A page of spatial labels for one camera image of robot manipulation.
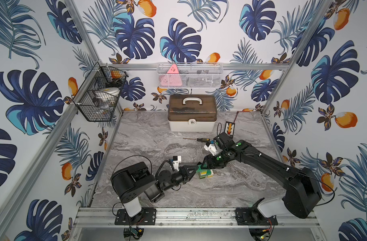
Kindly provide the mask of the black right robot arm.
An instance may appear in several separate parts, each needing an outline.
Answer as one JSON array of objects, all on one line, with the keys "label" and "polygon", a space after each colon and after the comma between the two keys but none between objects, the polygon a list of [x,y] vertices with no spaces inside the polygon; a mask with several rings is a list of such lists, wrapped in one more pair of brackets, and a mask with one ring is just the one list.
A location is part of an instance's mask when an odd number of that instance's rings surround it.
[{"label": "black right robot arm", "polygon": [[222,169],[229,162],[238,161],[259,170],[285,189],[283,196],[262,198],[252,206],[253,211],[265,218],[292,214],[305,219],[316,207],[324,205],[320,191],[323,182],[307,167],[299,169],[281,163],[247,141],[233,141],[225,132],[207,140],[204,149],[209,155],[204,157],[203,169]]}]

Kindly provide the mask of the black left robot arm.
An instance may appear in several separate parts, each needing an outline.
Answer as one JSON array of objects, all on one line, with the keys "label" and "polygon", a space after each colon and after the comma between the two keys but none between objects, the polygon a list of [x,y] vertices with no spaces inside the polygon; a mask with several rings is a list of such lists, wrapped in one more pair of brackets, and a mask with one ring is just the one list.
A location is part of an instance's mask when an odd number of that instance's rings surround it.
[{"label": "black left robot arm", "polygon": [[154,174],[145,162],[113,171],[110,178],[112,187],[129,218],[142,216],[143,210],[139,201],[141,194],[146,194],[150,202],[158,202],[166,191],[178,191],[193,179],[199,166],[180,166],[180,160],[181,156],[164,160]]}]

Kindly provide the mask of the white square brick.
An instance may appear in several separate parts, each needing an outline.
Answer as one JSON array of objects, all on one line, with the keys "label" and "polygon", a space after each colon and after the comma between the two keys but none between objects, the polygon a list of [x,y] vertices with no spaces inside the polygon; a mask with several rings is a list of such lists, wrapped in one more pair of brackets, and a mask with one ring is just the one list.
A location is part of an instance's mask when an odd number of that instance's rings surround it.
[{"label": "white square brick", "polygon": [[208,170],[207,173],[206,173],[206,177],[207,178],[213,177],[213,170]]}]

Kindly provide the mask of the dark green long brick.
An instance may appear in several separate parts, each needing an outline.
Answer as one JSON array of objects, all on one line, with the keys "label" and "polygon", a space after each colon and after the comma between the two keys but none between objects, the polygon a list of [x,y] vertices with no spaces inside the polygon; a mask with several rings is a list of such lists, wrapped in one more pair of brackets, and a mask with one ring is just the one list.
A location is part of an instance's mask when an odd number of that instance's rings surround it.
[{"label": "dark green long brick", "polygon": [[207,175],[207,171],[208,171],[207,168],[202,168],[201,165],[198,165],[197,167],[198,169],[196,170],[196,173],[199,174],[199,176]]},{"label": "dark green long brick", "polygon": [[200,179],[205,179],[205,178],[209,178],[209,177],[212,177],[212,174],[202,174],[202,173],[199,174]]}]

